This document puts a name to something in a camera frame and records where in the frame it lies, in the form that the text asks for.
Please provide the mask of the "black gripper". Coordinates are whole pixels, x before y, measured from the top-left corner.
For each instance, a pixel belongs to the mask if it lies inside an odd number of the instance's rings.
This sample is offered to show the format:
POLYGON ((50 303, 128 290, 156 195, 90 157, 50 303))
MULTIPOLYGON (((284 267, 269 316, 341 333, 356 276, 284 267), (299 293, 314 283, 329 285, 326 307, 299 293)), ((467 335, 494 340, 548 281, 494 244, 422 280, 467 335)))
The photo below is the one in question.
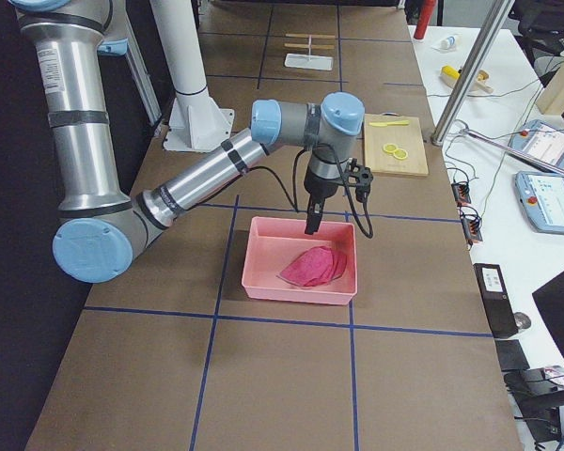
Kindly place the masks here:
POLYGON ((339 178, 324 179, 312 171, 305 173, 304 187, 309 193, 305 223, 306 234, 314 234, 320 228, 323 203, 337 192, 338 186, 339 178))

